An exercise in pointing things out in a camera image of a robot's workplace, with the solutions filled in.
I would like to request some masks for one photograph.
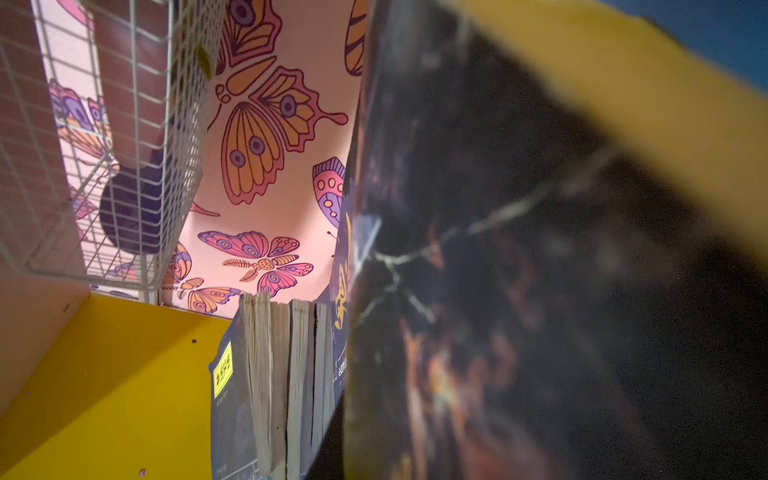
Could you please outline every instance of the metal wire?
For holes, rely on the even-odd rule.
[[[3,22],[21,32],[4,28],[0,37],[0,254],[23,273],[140,290],[147,301],[200,183],[210,82],[197,56],[218,57],[227,3],[129,0],[124,12],[113,4],[86,3],[87,25],[76,26],[51,14],[55,2],[0,5]],[[162,35],[142,17],[159,8]],[[99,18],[125,28],[129,52],[94,34]],[[72,58],[71,50],[83,53]],[[147,51],[162,52],[163,69],[145,61]],[[130,77],[106,78],[105,55],[130,65]],[[130,104],[110,106],[105,85]],[[162,120],[147,112],[158,106]],[[113,130],[117,117],[130,118],[131,129]],[[119,161],[118,139],[134,145]]]

